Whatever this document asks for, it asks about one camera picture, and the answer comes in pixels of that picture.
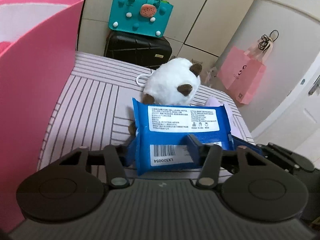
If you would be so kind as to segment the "white brown plush cat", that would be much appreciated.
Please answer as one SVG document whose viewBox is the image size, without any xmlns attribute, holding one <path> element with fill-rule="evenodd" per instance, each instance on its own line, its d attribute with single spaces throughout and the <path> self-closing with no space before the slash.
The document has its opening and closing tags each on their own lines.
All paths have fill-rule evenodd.
<svg viewBox="0 0 320 240">
<path fill-rule="evenodd" d="M 202 64 L 176 57 L 151 74 L 140 74 L 136 84 L 143 88 L 145 105 L 189 106 L 200 84 Z"/>
</svg>

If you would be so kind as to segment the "black suitcase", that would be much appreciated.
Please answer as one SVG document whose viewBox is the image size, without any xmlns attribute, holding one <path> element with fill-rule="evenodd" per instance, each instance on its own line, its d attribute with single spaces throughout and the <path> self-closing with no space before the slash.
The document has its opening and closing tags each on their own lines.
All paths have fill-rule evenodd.
<svg viewBox="0 0 320 240">
<path fill-rule="evenodd" d="M 167 39 L 110 31 L 104 57 L 157 69 L 170 60 L 172 48 Z"/>
</svg>

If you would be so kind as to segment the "pink paper shopping bag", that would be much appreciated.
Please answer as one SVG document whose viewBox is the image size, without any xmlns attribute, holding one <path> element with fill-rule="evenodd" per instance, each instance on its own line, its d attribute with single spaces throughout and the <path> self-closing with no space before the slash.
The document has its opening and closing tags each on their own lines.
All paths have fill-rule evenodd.
<svg viewBox="0 0 320 240">
<path fill-rule="evenodd" d="M 266 71 L 265 61 L 273 49 L 273 40 L 262 36 L 247 50 L 233 46 L 217 77 L 231 96 L 241 104 L 249 104 Z"/>
</svg>

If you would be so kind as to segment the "teal felt handbag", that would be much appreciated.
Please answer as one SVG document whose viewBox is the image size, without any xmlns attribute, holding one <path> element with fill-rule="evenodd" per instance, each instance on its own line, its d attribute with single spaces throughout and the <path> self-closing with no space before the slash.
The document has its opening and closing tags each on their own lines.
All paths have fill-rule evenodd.
<svg viewBox="0 0 320 240">
<path fill-rule="evenodd" d="M 161 38 L 173 5 L 165 0 L 113 0 L 110 30 Z"/>
</svg>

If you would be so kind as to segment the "white wardrobe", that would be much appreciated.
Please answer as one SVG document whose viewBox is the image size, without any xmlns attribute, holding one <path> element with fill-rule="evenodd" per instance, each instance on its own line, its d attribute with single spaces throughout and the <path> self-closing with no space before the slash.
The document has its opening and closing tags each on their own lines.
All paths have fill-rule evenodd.
<svg viewBox="0 0 320 240">
<path fill-rule="evenodd" d="M 221 56 L 254 0 L 167 0 L 173 6 L 165 31 L 172 53 L 210 68 Z M 85 0 L 78 50 L 104 54 L 112 0 Z"/>
</svg>

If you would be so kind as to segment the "pink striped table cloth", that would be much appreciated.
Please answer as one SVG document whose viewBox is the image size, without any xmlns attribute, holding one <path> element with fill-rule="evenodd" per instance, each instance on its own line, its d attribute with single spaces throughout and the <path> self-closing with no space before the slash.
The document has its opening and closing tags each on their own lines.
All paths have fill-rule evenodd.
<svg viewBox="0 0 320 240">
<path fill-rule="evenodd" d="M 51 114 L 38 169 L 80 146 L 97 151 L 127 141 L 134 123 L 132 100 L 141 101 L 143 95 L 136 77 L 153 72 L 123 61 L 78 52 Z M 203 106 L 210 97 L 227 108 L 232 133 L 252 142 L 244 119 L 226 93 L 200 84 L 190 106 Z"/>
</svg>

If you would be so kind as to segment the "white door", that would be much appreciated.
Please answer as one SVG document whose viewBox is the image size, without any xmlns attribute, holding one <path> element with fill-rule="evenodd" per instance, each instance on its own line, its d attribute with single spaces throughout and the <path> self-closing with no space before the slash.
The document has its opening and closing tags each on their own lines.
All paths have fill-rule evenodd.
<svg viewBox="0 0 320 240">
<path fill-rule="evenodd" d="M 254 0 L 229 46 L 279 32 L 253 100 L 239 106 L 242 136 L 272 142 L 319 165 L 319 0 Z"/>
</svg>

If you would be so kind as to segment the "blue wet wipes pack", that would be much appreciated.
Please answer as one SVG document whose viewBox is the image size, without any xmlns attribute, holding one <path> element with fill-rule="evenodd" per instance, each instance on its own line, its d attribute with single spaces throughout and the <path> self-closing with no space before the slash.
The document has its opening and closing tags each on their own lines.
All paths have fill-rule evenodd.
<svg viewBox="0 0 320 240">
<path fill-rule="evenodd" d="M 187 149 L 189 134 L 195 135 L 202 144 L 233 149 L 224 106 L 145 105 L 136 99 L 132 104 L 136 132 L 128 150 L 139 176 L 151 171 L 199 168 Z"/>
</svg>

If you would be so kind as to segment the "pink storage box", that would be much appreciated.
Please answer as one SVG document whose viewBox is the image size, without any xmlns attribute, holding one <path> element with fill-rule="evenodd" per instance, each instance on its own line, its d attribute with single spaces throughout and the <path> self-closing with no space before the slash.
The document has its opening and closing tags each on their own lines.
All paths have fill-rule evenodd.
<svg viewBox="0 0 320 240">
<path fill-rule="evenodd" d="M 37 169 L 75 65 L 83 0 L 1 0 L 1 229 L 23 220 L 16 190 Z"/>
</svg>

